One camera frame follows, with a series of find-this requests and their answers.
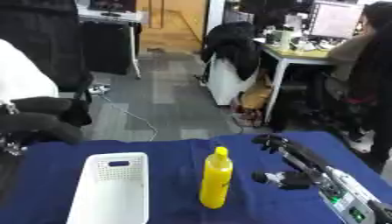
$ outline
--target desk leg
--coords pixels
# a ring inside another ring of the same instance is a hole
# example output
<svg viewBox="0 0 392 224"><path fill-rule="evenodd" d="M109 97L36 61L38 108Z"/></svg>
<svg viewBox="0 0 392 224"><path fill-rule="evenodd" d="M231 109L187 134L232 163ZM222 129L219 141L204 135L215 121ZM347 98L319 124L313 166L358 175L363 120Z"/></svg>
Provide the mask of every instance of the desk leg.
<svg viewBox="0 0 392 224"><path fill-rule="evenodd" d="M277 64L275 77L273 81L272 94L271 97L269 98L267 113L264 118L265 123L270 122L271 113L272 110L274 109L275 103L277 102L277 96L279 95L280 87L282 85L282 80L284 79L284 73L286 72L286 68L288 65L289 63L286 59L279 60L279 63Z"/></svg>
<svg viewBox="0 0 392 224"><path fill-rule="evenodd" d="M142 76L140 75L139 61L137 60L137 41L135 38L135 26L130 26L130 57L132 60L132 65L135 68L136 78L140 80Z"/></svg>

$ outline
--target green light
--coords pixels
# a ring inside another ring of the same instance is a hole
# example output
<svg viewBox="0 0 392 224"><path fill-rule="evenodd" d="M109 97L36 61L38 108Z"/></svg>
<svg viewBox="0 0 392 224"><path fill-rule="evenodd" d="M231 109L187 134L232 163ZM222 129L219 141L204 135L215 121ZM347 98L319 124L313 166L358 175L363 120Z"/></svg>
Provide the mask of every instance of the green light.
<svg viewBox="0 0 392 224"><path fill-rule="evenodd" d="M362 214L361 211L358 210L356 207L352 207L350 209L349 213L353 216L353 218L358 223L362 223L366 219L366 216L364 214Z"/></svg>
<svg viewBox="0 0 392 224"><path fill-rule="evenodd" d="M338 203L340 201L340 198L338 198L338 197L332 197L331 198L331 203L333 203L333 204L336 204L336 203Z"/></svg>

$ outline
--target desk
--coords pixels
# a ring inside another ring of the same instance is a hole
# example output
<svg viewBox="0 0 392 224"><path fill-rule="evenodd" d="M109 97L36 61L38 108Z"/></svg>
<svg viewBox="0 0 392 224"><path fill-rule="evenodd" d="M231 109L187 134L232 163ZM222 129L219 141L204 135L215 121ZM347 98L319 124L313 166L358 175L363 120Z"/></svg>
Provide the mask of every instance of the desk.
<svg viewBox="0 0 392 224"><path fill-rule="evenodd" d="M99 10L89 10L87 6L78 4L78 14L81 22L97 22L97 23L107 23L107 24L117 24L117 25L128 25L130 32L130 57L132 59L132 65L135 68L136 78L141 79L139 63L137 60L137 49L136 49L136 39L135 39L135 27L133 24L141 24L143 20L143 13L138 11L125 12L116 14L121 15L120 17L107 17L103 16L104 11Z"/></svg>
<svg viewBox="0 0 392 224"><path fill-rule="evenodd" d="M278 47L265 44L262 44L262 49L271 57L278 60L274 80L272 82L273 89L264 118L264 121L268 123L271 118L272 109L277 102L277 96L279 95L282 80L284 79L284 73L290 64L326 66L331 65L332 63L327 59L328 51L314 50L298 54L292 50L281 52Z"/></svg>
<svg viewBox="0 0 392 224"><path fill-rule="evenodd" d="M336 138L322 132L288 132L329 161L352 174L377 198L392 202L392 188L367 168ZM149 157L149 224L339 224L315 188L284 191L254 182L257 170L292 170L281 155L260 151L253 135L219 136L211 140L121 143L92 141L75 146L40 143L32 146L17 172L16 185L0 206L4 224L64 224L86 158L92 154L142 151ZM229 148L234 173L227 203L218 210L204 208L198 200L206 156L217 144Z"/></svg>

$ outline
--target blue tablecloth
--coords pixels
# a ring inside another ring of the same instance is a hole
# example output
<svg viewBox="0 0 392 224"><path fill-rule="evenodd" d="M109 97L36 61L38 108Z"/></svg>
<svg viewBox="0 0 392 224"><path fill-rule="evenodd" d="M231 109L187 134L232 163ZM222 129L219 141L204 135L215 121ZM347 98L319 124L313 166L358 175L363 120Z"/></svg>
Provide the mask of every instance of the blue tablecloth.
<svg viewBox="0 0 392 224"><path fill-rule="evenodd" d="M314 149L332 165L353 174L384 202L392 202L392 188L333 137L320 132L286 133ZM253 136L220 136L207 140L156 143L85 142L78 146L42 143L31 147L17 177L17 185L0 208L0 223L64 224L86 158L92 154L143 151L150 163L149 223L274 223L333 224L339 219L315 189L286 192L252 181L253 171L287 171L281 155L261 152ZM227 204L218 210L198 201L202 165L217 144L226 145L234 161Z"/></svg>

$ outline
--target yellow bottle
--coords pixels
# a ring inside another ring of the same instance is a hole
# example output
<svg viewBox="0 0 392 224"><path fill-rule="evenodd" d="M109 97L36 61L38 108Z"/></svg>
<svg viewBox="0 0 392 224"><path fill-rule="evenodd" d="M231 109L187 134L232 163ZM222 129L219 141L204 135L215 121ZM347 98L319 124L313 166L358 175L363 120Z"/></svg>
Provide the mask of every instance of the yellow bottle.
<svg viewBox="0 0 392 224"><path fill-rule="evenodd" d="M217 147L215 153L206 158L199 199L201 204L212 209L225 204L228 187L233 172L233 163L228 157L228 149Z"/></svg>

